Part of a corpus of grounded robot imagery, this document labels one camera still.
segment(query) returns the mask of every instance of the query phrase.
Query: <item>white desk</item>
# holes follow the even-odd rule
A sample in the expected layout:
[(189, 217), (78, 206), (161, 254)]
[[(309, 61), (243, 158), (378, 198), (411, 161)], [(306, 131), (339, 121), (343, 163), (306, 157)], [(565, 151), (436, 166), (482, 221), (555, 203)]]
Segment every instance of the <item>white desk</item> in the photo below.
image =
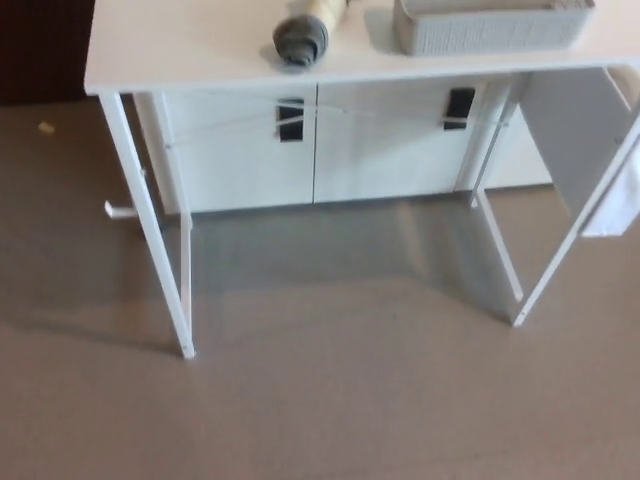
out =
[[(97, 0), (85, 85), (99, 95), (185, 357), (191, 329), (191, 209), (179, 155), (167, 145), (181, 213), (182, 269), (175, 281), (120, 94), (149, 93), (161, 134), (171, 138), (167, 92), (513, 74), (493, 84), (471, 139), (465, 175), (470, 208), (493, 261), (505, 312), (520, 325), (640, 133), (637, 106), (622, 99), (602, 67), (638, 63), (640, 4), (599, 0), (595, 18), (570, 51), (414, 59), (396, 51), (391, 0), (355, 0), (322, 62), (304, 74), (283, 73), (271, 45), (288, 0)], [(520, 103), (572, 225), (531, 292), (522, 292), (484, 193), (487, 174)]]

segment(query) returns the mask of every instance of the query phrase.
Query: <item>dark wall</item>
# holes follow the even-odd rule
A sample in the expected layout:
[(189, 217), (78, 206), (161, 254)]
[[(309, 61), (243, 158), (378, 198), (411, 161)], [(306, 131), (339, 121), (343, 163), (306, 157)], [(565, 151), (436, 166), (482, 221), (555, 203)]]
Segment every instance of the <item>dark wall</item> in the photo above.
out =
[(84, 97), (95, 0), (0, 0), (0, 105)]

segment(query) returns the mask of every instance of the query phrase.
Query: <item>black handle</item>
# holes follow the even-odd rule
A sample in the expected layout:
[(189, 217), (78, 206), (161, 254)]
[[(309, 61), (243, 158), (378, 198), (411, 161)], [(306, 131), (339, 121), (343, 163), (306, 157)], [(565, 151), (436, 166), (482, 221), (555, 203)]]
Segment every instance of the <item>black handle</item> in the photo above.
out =
[(465, 130), (467, 128), (467, 118), (476, 96), (475, 88), (454, 88), (449, 94), (449, 106), (445, 113), (446, 118), (459, 119), (459, 122), (445, 120), (443, 125), (445, 130)]
[(304, 99), (302, 98), (285, 98), (279, 100), (278, 111), (276, 114), (277, 121), (283, 122), (300, 117), (300, 120), (285, 122), (278, 125), (278, 135), (281, 142), (302, 142), (304, 140)]

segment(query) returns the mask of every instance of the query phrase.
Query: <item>rolled cloth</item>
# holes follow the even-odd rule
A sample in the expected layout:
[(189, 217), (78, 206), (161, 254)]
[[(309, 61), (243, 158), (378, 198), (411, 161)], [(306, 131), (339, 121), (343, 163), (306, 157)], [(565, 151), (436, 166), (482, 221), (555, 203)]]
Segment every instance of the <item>rolled cloth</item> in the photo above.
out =
[(329, 46), (329, 38), (349, 0), (312, 0), (305, 13), (281, 22), (273, 32), (280, 58), (289, 65), (309, 67)]

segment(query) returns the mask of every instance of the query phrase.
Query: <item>gray basket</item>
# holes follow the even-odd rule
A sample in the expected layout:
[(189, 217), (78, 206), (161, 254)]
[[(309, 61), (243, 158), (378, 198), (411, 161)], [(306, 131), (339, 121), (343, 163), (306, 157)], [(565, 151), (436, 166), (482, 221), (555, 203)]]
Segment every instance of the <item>gray basket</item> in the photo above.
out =
[(569, 47), (593, 0), (395, 0), (393, 23), (409, 55), (451, 55)]

